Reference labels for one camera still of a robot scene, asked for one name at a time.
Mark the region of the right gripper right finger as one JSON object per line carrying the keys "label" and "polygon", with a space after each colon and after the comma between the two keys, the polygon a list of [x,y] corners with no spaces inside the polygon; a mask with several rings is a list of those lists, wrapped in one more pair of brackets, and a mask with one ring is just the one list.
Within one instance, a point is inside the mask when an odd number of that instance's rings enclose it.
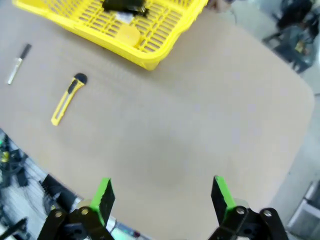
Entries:
{"label": "right gripper right finger", "polygon": [[213,178],[211,200],[218,227],[209,240],[287,240],[278,212],[271,207],[259,212],[237,205],[223,177]]}

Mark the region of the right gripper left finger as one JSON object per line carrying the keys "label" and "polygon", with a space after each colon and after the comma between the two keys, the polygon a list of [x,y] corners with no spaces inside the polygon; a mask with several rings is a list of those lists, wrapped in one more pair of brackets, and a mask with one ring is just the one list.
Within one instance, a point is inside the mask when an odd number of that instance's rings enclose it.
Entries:
{"label": "right gripper left finger", "polygon": [[114,240],[107,223],[115,202],[110,178],[103,178],[89,205],[72,212],[52,209],[39,233],[39,240]]}

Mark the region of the person's left hand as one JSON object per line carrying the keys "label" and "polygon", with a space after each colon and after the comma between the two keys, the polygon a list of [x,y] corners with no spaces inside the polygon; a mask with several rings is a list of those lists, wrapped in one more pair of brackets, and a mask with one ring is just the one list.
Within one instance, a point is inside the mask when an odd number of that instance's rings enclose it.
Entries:
{"label": "person's left hand", "polygon": [[230,9],[232,3],[229,0],[209,0],[206,8],[216,13],[226,12]]}

